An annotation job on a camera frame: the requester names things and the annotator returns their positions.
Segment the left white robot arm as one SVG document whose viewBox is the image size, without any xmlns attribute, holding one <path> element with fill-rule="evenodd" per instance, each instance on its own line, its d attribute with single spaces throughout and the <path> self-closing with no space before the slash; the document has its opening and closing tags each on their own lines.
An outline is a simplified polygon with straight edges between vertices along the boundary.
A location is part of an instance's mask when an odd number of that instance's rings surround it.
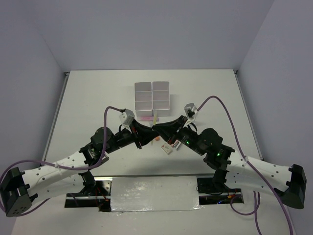
<svg viewBox="0 0 313 235">
<path fill-rule="evenodd" d="M 101 127 L 90 143 L 64 159 L 54 163 L 40 161 L 38 168 L 25 171 L 18 168 L 19 162 L 11 164 L 0 177 L 0 207 L 7 217 L 18 217 L 31 213 L 33 204 L 42 205 L 69 187 L 91 195 L 96 183 L 90 170 L 107 162 L 106 154 L 132 143 L 141 149 L 157 136 L 151 127 L 137 122 L 116 134 Z"/>
</svg>

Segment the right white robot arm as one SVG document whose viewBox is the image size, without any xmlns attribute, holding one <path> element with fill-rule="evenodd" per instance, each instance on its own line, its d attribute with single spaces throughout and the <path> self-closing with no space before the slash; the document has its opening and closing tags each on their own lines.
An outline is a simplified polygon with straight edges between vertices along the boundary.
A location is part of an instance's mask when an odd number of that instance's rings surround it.
<svg viewBox="0 0 313 235">
<path fill-rule="evenodd" d="M 217 191 L 240 188 L 262 193 L 275 192 L 281 202 L 294 209 L 303 209 L 306 176 L 302 166 L 281 166 L 260 159 L 242 156 L 238 150 L 223 144 L 223 139 L 212 128 L 201 133 L 186 125 L 187 118 L 156 124 L 152 129 L 167 143 L 179 141 L 215 170 L 213 188 Z"/>
</svg>

